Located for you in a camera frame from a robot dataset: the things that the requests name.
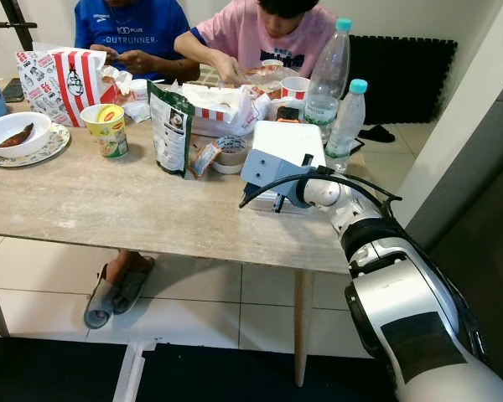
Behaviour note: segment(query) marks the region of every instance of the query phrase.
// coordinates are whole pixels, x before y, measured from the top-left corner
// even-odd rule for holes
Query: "plate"
[[[50,127],[49,142],[47,142],[44,147],[24,157],[0,157],[0,167],[18,168],[19,166],[26,166],[44,161],[64,149],[69,141],[69,130],[61,124],[52,123]]]

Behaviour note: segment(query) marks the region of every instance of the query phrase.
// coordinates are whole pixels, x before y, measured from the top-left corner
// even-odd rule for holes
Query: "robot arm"
[[[309,162],[297,167],[252,150],[241,176],[262,187],[241,208],[271,188],[277,212],[288,198],[329,216],[350,263],[350,314],[367,352],[390,369],[400,401],[503,401],[503,381],[457,338],[456,288],[372,194]],[[472,349],[482,351],[478,333]]]

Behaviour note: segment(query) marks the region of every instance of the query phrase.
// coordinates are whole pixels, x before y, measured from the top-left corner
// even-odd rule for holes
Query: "table surface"
[[[26,111],[25,102],[10,104]],[[76,245],[189,255],[308,271],[347,273],[325,215],[239,209],[244,182],[209,172],[204,181],[164,173],[151,121],[129,122],[129,153],[102,157],[89,132],[27,167],[0,168],[0,235]],[[350,172],[366,176],[357,152]]]

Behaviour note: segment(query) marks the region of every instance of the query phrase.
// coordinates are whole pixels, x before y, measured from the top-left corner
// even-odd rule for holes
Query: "black hair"
[[[306,13],[318,3],[319,0],[259,0],[259,5],[267,13],[286,19]]]

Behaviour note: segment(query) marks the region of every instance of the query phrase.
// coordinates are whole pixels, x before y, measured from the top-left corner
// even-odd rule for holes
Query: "person's hand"
[[[105,64],[110,64],[112,61],[115,61],[118,56],[116,50],[109,48],[108,46],[104,46],[102,44],[93,44],[92,46],[90,46],[90,50],[98,50],[100,52],[106,52]]]
[[[241,86],[247,82],[246,77],[234,57],[218,52],[213,58],[213,67],[218,71],[221,82]]]
[[[131,74],[146,74],[155,70],[153,56],[142,50],[129,50],[120,54],[118,59]]]

